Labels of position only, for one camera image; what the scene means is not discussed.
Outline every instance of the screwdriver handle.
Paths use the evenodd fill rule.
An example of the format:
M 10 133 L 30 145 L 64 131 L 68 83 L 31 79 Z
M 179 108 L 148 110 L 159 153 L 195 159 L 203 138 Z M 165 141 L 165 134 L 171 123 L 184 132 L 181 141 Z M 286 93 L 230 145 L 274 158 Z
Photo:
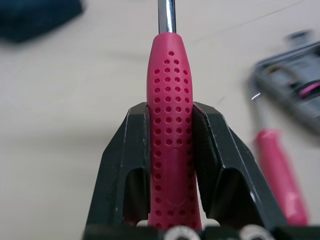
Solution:
M 264 129 L 256 136 L 262 172 L 290 225 L 308 222 L 299 187 L 292 173 L 288 156 L 279 143 L 279 131 Z
M 182 38 L 157 35 L 147 70 L 150 116 L 150 213 L 158 229 L 202 229 L 193 160 L 192 78 Z

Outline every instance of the blurred background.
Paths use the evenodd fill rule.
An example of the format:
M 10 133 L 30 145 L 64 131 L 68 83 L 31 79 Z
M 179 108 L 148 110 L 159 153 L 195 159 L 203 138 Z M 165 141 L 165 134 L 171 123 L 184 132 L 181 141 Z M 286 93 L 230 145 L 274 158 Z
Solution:
M 255 153 L 245 81 L 256 62 L 313 30 L 318 0 L 176 0 L 193 99 L 220 111 Z M 90 0 L 79 17 L 20 44 L 0 42 L 0 238 L 81 238 L 102 153 L 128 109 L 146 101 L 157 0 Z M 265 101 L 320 224 L 320 142 Z

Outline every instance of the pink tool handle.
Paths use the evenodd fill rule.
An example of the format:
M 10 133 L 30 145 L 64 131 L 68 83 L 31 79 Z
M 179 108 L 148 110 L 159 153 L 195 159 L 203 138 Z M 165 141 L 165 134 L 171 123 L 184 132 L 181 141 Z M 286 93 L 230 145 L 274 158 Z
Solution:
M 316 83 L 313 83 L 309 86 L 307 86 L 306 88 L 302 89 L 300 92 L 299 92 L 299 95 L 301 98 L 305 98 L 307 97 L 311 91 L 315 90 L 316 88 L 319 88 L 320 87 L 320 82 L 316 82 Z
M 150 112 L 151 203 L 148 224 L 158 229 L 186 225 L 200 230 L 193 165 L 191 71 L 182 38 L 157 35 L 147 71 Z
M 256 137 L 262 172 L 290 225 L 306 225 L 307 211 L 302 195 L 279 145 L 277 130 L 262 130 Z

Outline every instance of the table surface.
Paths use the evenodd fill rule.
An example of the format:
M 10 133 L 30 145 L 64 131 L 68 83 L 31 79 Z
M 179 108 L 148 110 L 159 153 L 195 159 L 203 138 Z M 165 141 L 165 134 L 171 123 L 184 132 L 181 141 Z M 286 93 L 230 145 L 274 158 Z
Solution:
M 253 65 L 312 29 L 318 0 L 177 0 L 193 99 L 223 113 L 254 151 L 245 95 Z M 83 16 L 34 41 L 0 45 L 0 237 L 80 239 L 102 152 L 128 109 L 146 101 L 156 0 L 91 0 Z M 320 224 L 319 139 L 268 100 L 310 213 Z

